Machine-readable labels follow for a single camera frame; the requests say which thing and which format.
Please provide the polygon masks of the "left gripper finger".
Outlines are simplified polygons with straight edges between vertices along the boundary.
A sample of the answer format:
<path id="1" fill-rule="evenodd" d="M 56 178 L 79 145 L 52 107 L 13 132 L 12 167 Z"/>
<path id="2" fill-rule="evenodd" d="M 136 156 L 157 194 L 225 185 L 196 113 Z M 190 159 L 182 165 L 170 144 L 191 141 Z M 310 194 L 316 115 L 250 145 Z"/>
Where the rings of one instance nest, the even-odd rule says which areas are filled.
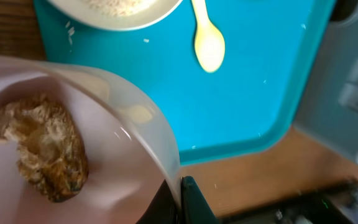
<path id="1" fill-rule="evenodd" d="M 218 224 L 194 178 L 181 179 L 181 208 L 174 202 L 166 182 L 160 186 L 137 224 Z"/>

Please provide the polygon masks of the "pink bowl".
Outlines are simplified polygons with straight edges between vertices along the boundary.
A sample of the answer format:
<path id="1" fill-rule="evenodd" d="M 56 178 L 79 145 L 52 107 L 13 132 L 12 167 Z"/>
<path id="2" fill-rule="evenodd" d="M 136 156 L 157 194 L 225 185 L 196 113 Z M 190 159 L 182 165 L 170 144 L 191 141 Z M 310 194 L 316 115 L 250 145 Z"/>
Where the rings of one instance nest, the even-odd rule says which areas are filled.
<path id="1" fill-rule="evenodd" d="M 167 119 L 131 82 L 0 56 L 0 223 L 178 223 L 179 171 Z"/>

